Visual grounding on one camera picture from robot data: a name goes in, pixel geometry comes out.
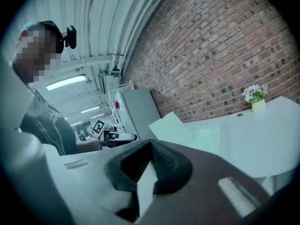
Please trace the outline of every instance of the gray panel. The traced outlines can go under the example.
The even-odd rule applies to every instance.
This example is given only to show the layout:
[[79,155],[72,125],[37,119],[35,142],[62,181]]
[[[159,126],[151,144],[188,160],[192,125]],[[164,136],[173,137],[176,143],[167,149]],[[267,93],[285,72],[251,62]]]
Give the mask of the gray panel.
[[157,139],[148,127],[160,119],[149,89],[127,90],[122,94],[140,139]]

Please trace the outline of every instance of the fluorescent light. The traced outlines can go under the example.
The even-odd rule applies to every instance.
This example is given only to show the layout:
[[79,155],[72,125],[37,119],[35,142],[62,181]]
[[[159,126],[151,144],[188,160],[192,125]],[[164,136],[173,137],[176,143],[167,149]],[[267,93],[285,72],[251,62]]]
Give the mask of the fluorescent light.
[[92,110],[97,109],[97,108],[100,108],[100,107],[99,106],[98,107],[93,107],[93,108],[90,108],[88,110],[84,110],[81,113],[86,113],[86,112],[92,111]]
[[53,89],[56,89],[56,88],[59,88],[59,87],[65,86],[65,85],[68,85],[68,84],[71,84],[71,83],[76,83],[76,82],[81,82],[81,81],[84,81],[84,80],[86,80],[85,75],[70,77],[68,79],[64,79],[62,81],[58,81],[58,82],[49,84],[49,85],[46,86],[46,88],[49,91],[51,91]]
[[95,116],[95,117],[91,117],[91,119],[92,119],[92,118],[99,117],[99,116],[102,116],[102,115],[104,115],[104,113],[103,113],[103,114],[100,114],[100,115],[97,115],[97,116]]
[[77,124],[79,124],[79,123],[82,123],[82,122],[77,122],[77,123],[74,123],[74,124],[72,124],[71,126],[77,125]]

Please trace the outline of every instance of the desk surface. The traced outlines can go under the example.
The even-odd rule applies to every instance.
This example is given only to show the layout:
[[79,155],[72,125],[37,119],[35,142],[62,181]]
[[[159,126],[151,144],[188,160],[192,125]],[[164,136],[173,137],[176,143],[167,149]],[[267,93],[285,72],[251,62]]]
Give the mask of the desk surface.
[[220,126],[218,155],[251,177],[285,173],[300,161],[300,106],[279,97],[262,112],[247,110],[220,118],[185,123],[193,130]]

